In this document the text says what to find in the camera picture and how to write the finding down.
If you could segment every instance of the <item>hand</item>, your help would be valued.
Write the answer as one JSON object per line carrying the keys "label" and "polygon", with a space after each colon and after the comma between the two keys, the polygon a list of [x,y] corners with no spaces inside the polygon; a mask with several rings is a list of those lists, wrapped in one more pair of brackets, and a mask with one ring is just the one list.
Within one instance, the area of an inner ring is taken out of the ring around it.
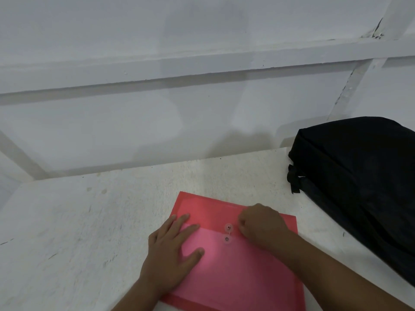
{"label": "hand", "polygon": [[290,230],[281,215],[271,207],[255,204],[243,210],[238,217],[239,230],[252,243],[270,250],[278,239]]}
{"label": "hand", "polygon": [[171,216],[165,223],[148,236],[148,255],[143,263],[139,281],[144,282],[159,298],[182,282],[199,262],[205,251],[195,250],[185,260],[179,258],[181,245],[200,225],[191,225],[180,232],[189,214]]}

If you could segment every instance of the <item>person's right arm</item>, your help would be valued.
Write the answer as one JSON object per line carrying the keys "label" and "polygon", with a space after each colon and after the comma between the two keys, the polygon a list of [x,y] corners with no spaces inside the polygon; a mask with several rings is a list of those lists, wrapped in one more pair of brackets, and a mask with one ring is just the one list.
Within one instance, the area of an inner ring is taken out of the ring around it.
{"label": "person's right arm", "polygon": [[270,207],[248,207],[239,229],[292,270],[324,311],[414,310],[290,231]]}

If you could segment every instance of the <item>red envelope flap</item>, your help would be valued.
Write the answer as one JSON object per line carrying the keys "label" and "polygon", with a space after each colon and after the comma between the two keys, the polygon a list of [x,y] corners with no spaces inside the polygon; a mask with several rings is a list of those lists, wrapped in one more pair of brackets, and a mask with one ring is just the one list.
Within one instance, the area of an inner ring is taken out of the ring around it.
{"label": "red envelope flap", "polygon": [[[238,215],[247,206],[228,203],[214,198],[202,197],[200,195],[180,192],[174,204],[171,215],[180,217],[189,213],[190,218],[186,222],[189,225],[200,224],[202,228],[210,229],[220,233],[224,232],[225,226],[231,224],[234,229],[232,236],[242,236],[238,226]],[[297,219],[295,216],[281,214],[288,228],[298,233]]]}

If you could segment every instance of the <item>forearm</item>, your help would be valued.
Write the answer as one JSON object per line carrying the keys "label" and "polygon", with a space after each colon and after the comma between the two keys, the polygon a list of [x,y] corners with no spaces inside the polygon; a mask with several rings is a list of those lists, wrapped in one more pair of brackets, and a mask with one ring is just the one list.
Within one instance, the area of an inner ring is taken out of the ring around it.
{"label": "forearm", "polygon": [[158,299],[149,284],[139,279],[112,311],[152,311]]}
{"label": "forearm", "polygon": [[301,279],[324,311],[413,310],[294,233],[271,243],[270,251]]}

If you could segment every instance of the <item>white wooden beam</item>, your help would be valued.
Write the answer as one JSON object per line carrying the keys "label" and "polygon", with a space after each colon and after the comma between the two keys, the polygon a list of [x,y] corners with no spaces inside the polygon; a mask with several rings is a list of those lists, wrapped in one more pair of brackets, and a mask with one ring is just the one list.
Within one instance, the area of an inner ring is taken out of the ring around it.
{"label": "white wooden beam", "polygon": [[[386,9],[386,13],[373,32],[372,38],[384,41],[396,41],[403,36],[415,17],[415,0],[392,0]],[[372,57],[358,63],[349,76],[347,83],[336,100],[327,120],[339,120],[343,118],[349,103],[357,106],[369,83],[369,78],[380,71],[385,64],[387,57]]]}
{"label": "white wooden beam", "polygon": [[415,56],[415,36],[285,43],[247,50],[186,52],[0,67],[0,94],[240,70]]}

